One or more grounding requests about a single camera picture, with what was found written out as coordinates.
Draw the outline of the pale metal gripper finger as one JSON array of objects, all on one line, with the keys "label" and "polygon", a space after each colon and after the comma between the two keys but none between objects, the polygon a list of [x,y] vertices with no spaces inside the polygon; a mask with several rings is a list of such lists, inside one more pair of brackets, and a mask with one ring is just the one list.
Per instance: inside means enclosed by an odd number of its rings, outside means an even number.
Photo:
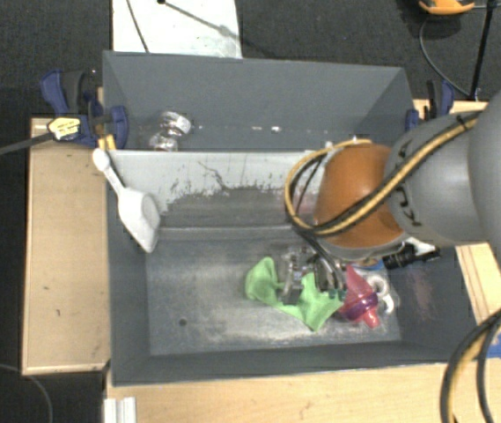
[{"label": "pale metal gripper finger", "polygon": [[284,305],[296,305],[303,291],[303,270],[301,268],[287,270],[284,286],[281,290],[281,302]]}]

